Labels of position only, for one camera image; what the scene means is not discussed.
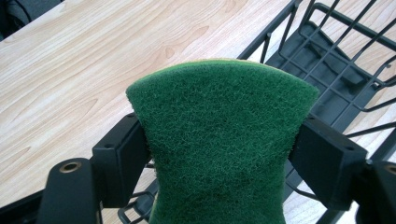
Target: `black plastic part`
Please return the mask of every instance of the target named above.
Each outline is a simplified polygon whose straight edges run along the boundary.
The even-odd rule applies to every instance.
[[[33,224],[37,220],[43,190],[29,195],[15,203],[0,208],[0,222],[9,224]]]
[[[158,192],[158,181],[155,179],[147,188],[146,192],[149,192],[151,195],[156,195]],[[138,197],[135,201],[134,205],[134,210],[136,211],[137,214],[139,215],[144,215],[147,214],[151,211],[151,207],[153,205],[154,201],[152,197],[149,195],[145,194],[140,197]]]
[[[395,223],[395,186],[395,163],[377,161],[357,175],[351,190],[353,198],[360,205],[357,223]]]
[[[128,204],[149,161],[146,137],[134,114],[125,116],[92,149],[92,165],[104,177],[104,208]]]
[[[318,119],[300,128],[290,161],[329,209],[348,210],[351,178],[366,162],[367,151]]]
[[[55,165],[49,172],[38,212],[38,224],[101,223],[100,206],[90,161],[75,158]]]

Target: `table surface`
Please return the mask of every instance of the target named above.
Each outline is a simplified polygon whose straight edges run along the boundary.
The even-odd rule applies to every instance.
[[[0,207],[43,189],[60,161],[89,158],[133,111],[124,92],[134,81],[176,63],[236,58],[288,2],[66,0],[1,42]],[[370,123],[384,117],[396,119],[387,109]],[[137,190],[154,173],[142,176]]]

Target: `wire rack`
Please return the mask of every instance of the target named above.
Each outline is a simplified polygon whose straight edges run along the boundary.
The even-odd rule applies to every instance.
[[[340,133],[346,130],[359,113],[370,114],[395,104],[396,97],[378,105],[367,106],[379,92],[390,88],[396,91],[394,88],[396,75],[384,76],[396,60],[396,43],[387,37],[387,32],[394,27],[396,19],[376,32],[361,23],[361,19],[367,17],[375,0],[366,1],[365,6],[362,5],[362,1],[356,1],[361,11],[354,19],[336,10],[340,0],[335,0],[328,6],[311,0],[298,28],[290,35],[301,2],[301,0],[290,1],[239,55],[238,59],[248,60],[253,53],[256,54],[259,51],[260,63],[284,70],[317,87],[320,95],[310,112],[311,116],[322,120]],[[326,33],[326,26],[331,23],[337,23],[343,27],[338,30],[340,35],[336,38],[331,38]],[[357,41],[364,40],[362,47],[352,55],[343,51],[343,46],[348,46],[346,40],[350,41],[351,36],[355,36],[354,39]],[[359,65],[359,59],[367,57],[365,55],[370,54],[375,48],[382,48],[381,51],[385,52],[385,56],[381,58],[383,62],[370,71],[362,68]],[[373,161],[386,161],[396,149],[395,127],[396,122],[389,122],[347,134],[346,137],[352,138],[393,129],[370,158]],[[293,192],[312,200],[317,199],[314,194],[297,188],[302,179],[290,163],[286,165],[286,171],[285,200]],[[147,189],[149,192],[157,190],[156,182],[153,182]],[[149,220],[148,210],[150,211],[153,201],[151,198],[152,196],[148,195],[138,197],[134,206],[129,206],[128,209],[133,207],[141,218],[133,222],[124,219],[123,222],[137,223],[143,219]],[[327,210],[318,223],[334,223],[342,214],[341,211]]]

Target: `sponge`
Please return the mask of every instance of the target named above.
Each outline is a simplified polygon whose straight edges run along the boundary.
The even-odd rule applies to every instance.
[[[143,77],[127,96],[159,181],[149,223],[285,223],[284,164],[314,87],[263,64],[207,60]]]

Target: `green scouring pad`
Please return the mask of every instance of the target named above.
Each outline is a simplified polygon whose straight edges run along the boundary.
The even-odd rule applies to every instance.
[[[127,90],[155,161],[150,223],[285,223],[284,164],[318,91],[273,67],[208,60]]]

